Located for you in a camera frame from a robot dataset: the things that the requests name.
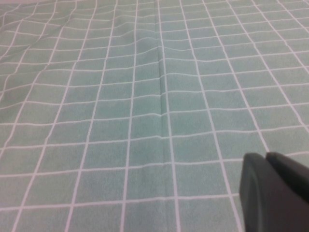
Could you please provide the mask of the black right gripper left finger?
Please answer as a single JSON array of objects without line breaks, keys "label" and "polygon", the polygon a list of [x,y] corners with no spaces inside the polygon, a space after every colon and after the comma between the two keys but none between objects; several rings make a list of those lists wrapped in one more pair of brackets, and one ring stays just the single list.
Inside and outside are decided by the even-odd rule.
[{"label": "black right gripper left finger", "polygon": [[309,203],[257,153],[243,159],[239,197],[247,232],[307,232]]}]

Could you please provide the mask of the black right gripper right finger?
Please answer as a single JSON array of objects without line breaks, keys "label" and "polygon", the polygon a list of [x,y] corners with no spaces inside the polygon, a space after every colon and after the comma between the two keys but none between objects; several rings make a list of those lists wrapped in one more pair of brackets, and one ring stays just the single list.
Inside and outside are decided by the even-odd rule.
[{"label": "black right gripper right finger", "polygon": [[308,167],[278,152],[268,152],[266,160],[295,194],[309,202]]}]

